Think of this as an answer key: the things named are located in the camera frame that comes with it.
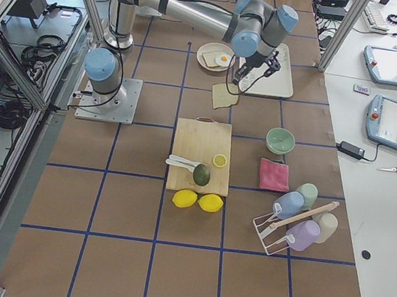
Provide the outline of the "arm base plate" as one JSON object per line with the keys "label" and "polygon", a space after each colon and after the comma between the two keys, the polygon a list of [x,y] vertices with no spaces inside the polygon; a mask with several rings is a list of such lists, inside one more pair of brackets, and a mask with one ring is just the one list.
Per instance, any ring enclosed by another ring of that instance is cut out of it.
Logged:
{"label": "arm base plate", "polygon": [[146,16],[146,17],[161,18],[163,16],[163,14],[160,13],[159,11],[157,11],[156,9],[153,9],[152,7],[147,7],[147,6],[136,7],[135,13],[136,13],[136,15]]}
{"label": "arm base plate", "polygon": [[74,116],[78,119],[106,123],[123,123],[131,125],[134,119],[137,102],[141,94],[143,81],[136,78],[123,78],[122,87],[113,96],[100,95],[93,91],[88,81]]}

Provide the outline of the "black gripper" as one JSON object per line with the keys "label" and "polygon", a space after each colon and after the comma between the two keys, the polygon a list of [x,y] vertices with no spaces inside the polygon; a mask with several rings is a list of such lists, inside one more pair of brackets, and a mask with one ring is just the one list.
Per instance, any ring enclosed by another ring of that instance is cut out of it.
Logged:
{"label": "black gripper", "polygon": [[268,66],[267,73],[276,73],[280,70],[280,63],[277,59],[278,54],[278,51],[273,51],[269,56],[266,56],[256,52],[251,57],[246,57],[244,64],[241,65],[234,73],[232,83],[236,85],[239,84],[240,81],[250,73],[251,69],[260,68],[262,64]]}

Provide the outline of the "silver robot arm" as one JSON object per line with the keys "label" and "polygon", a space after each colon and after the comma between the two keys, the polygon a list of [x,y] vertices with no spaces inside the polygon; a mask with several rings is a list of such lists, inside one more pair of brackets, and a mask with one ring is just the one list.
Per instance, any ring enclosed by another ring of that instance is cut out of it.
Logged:
{"label": "silver robot arm", "polygon": [[163,15],[191,25],[212,37],[230,44],[241,65],[226,86],[240,84],[251,70],[266,65],[264,76],[280,70],[277,48],[299,22],[291,6],[277,8],[264,0],[237,0],[230,11],[207,0],[118,0],[120,4],[152,7]]}

